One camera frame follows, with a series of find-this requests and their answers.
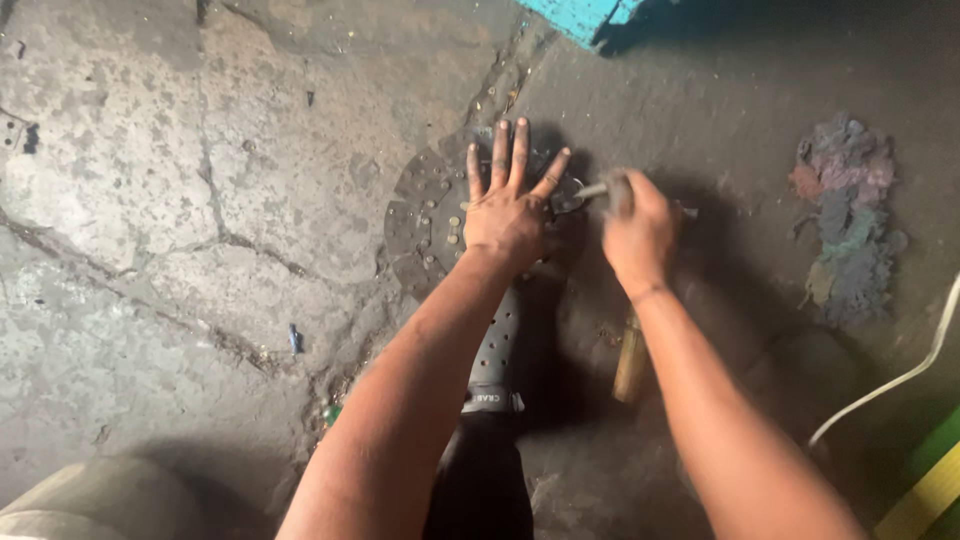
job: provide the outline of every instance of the white cable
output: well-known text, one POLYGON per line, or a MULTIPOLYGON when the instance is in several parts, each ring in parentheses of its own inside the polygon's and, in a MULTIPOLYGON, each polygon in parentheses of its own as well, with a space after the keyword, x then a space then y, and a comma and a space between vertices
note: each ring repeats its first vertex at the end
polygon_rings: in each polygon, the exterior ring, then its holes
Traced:
POLYGON ((924 361, 920 362, 920 365, 917 367, 911 369, 896 379, 887 382, 883 386, 880 386, 880 388, 847 405, 843 408, 843 410, 834 414, 829 420, 824 422, 824 424, 820 426, 815 433, 813 433, 813 436, 810 437, 809 442, 806 443, 806 447, 813 449, 817 442, 820 441, 820 437, 824 436, 824 433, 826 433, 831 426, 836 424, 838 420, 844 416, 847 416, 861 405, 866 404, 876 396, 879 396, 895 386, 917 377, 920 373, 926 371, 926 368, 933 365, 933 360, 937 359, 937 355, 940 353, 940 349, 944 345, 944 338, 947 336, 947 329, 950 327, 950 319, 953 318, 953 311, 957 306, 958 299, 960 299, 960 274, 957 274, 957 277, 953 279, 953 288, 950 289, 950 294, 947 296, 947 304, 944 306, 944 312, 942 315, 940 315, 940 324, 937 325, 937 331, 933 334, 933 345, 930 347, 930 352, 927 353, 924 361))

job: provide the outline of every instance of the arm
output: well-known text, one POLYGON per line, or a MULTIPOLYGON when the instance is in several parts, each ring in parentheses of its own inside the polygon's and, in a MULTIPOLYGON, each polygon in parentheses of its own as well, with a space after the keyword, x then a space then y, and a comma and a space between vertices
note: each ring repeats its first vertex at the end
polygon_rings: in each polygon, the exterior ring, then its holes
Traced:
POLYGON ((636 212, 614 209, 604 252, 640 320, 670 430, 717 537, 865 538, 800 450, 738 390, 665 286, 679 213, 642 173, 626 172, 636 212))
POLYGON ((491 186, 468 150, 467 250, 357 382, 310 459, 280 540, 419 538, 437 463, 456 426, 470 366, 510 281, 542 252, 543 202, 563 174, 563 149, 522 193, 529 127, 493 143, 491 186))

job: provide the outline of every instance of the dirty floor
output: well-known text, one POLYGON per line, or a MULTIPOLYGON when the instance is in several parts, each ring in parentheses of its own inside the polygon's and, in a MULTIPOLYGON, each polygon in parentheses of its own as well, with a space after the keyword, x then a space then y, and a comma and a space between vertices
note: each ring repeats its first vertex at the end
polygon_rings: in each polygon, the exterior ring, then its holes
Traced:
MULTIPOLYGON (((135 452, 280 515, 324 408, 416 308, 383 248, 397 174, 501 115, 573 147, 581 178, 636 166, 701 208, 678 292, 757 392, 771 343, 816 319, 797 309, 816 233, 786 239, 813 210, 786 181, 797 142, 839 110, 893 136, 911 243, 890 317, 834 333, 869 389, 920 361, 960 269, 958 15, 651 0, 602 59, 508 0, 2 2, 0 505, 135 452)), ((551 420, 520 442, 538 537, 709 537, 656 385, 605 399, 625 301, 598 211, 555 261, 552 390, 531 398, 551 420)), ((865 523, 960 402, 958 343, 828 435, 865 523)))

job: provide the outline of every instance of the leg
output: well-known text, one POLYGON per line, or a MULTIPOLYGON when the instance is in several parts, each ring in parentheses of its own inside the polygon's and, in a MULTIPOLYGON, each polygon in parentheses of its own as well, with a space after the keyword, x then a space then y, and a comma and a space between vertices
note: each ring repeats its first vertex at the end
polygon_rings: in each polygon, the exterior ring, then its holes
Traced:
POLYGON ((533 537, 533 513, 511 416, 461 415, 440 460, 423 538, 533 537))

